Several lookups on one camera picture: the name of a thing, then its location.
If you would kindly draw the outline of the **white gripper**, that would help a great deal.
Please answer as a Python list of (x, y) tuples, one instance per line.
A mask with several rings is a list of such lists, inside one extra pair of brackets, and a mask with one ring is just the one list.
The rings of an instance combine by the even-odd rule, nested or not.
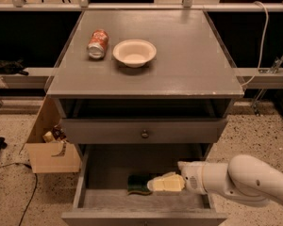
[(162, 176), (150, 180), (147, 183), (148, 188), (151, 191), (179, 192), (186, 186), (191, 193), (206, 195), (207, 192), (203, 183), (203, 169), (205, 162), (179, 161), (177, 165), (182, 177), (174, 171), (167, 172)]

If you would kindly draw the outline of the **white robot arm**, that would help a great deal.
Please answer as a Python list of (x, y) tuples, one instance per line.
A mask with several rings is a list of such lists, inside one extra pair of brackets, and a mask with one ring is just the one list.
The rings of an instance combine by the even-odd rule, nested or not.
[(152, 191), (199, 195), (218, 194), (236, 203), (263, 207), (269, 201), (283, 205), (283, 173), (247, 154), (232, 157), (228, 163), (205, 161), (177, 163), (179, 174), (168, 172), (147, 182)]

